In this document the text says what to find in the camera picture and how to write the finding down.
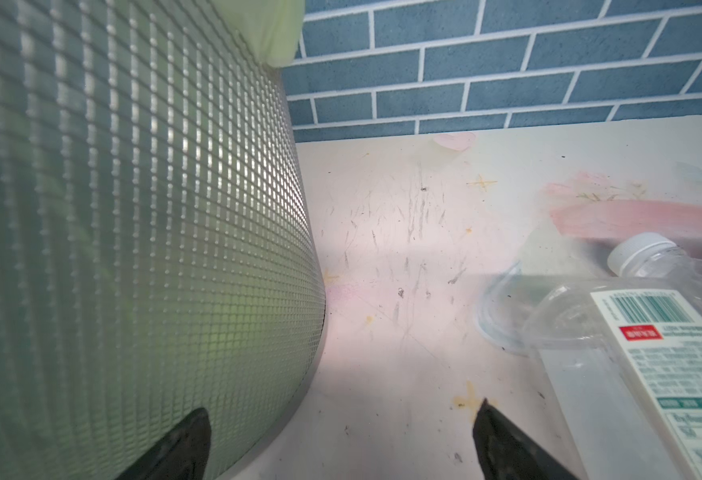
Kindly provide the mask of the clear bottle red white label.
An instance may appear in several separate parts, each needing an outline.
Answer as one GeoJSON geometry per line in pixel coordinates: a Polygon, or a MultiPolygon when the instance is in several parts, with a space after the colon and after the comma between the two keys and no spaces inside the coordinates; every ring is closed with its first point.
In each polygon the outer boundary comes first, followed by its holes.
{"type": "Polygon", "coordinates": [[[522,338],[577,474],[702,479],[702,284],[565,284],[522,338]]]}

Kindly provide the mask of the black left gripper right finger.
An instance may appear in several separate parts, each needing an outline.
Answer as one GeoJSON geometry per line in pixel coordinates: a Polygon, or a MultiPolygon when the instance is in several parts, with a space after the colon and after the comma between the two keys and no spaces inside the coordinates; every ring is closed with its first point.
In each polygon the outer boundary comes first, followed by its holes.
{"type": "Polygon", "coordinates": [[[577,479],[488,399],[476,414],[472,438],[485,479],[577,479]]]}

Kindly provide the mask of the green plastic bin liner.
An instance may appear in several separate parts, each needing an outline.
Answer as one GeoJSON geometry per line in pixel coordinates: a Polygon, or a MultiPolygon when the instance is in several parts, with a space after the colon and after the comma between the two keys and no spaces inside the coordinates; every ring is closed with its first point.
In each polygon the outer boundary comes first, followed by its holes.
{"type": "Polygon", "coordinates": [[[293,62],[304,23],[305,0],[215,0],[212,4],[259,63],[284,68],[293,62]]]}

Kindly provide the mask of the grey mesh waste bin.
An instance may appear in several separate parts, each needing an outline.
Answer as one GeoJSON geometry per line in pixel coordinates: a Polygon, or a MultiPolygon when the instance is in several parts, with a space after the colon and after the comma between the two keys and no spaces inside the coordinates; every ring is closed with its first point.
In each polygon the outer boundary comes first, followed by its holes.
{"type": "Polygon", "coordinates": [[[279,73],[210,1],[0,1],[0,479],[229,479],[326,295],[279,73]]]}

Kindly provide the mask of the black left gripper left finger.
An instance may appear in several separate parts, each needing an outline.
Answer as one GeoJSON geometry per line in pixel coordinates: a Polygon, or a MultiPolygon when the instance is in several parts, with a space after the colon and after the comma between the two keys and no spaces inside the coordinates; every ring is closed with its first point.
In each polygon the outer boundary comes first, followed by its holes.
{"type": "Polygon", "coordinates": [[[168,431],[117,480],[201,480],[211,449],[208,411],[197,408],[168,431]]]}

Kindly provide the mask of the clear ribbed bottle white cap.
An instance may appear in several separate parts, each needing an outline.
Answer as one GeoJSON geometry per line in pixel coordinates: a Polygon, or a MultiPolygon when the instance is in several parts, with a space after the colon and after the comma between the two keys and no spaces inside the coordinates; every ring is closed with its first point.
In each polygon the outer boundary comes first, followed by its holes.
{"type": "Polygon", "coordinates": [[[563,284],[617,278],[666,278],[702,289],[702,235],[642,233],[619,242],[566,239],[539,229],[512,266],[488,284],[476,326],[495,345],[523,355],[523,327],[549,293],[563,284]]]}

